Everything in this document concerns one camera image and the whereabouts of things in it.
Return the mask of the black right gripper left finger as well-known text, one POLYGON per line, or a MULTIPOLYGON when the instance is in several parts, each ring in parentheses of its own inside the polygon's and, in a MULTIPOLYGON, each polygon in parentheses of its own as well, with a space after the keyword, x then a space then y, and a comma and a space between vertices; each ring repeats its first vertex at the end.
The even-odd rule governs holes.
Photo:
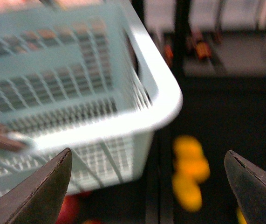
POLYGON ((72 151, 61 151, 0 197, 0 224, 54 224, 68 189, 72 151))

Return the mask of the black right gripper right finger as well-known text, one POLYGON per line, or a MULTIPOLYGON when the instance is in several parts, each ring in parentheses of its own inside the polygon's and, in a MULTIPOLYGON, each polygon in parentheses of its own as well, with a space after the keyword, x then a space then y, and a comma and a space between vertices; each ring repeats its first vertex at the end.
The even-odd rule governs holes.
POLYGON ((248 224, 266 224, 266 171, 236 152, 225 154, 230 187, 248 224))

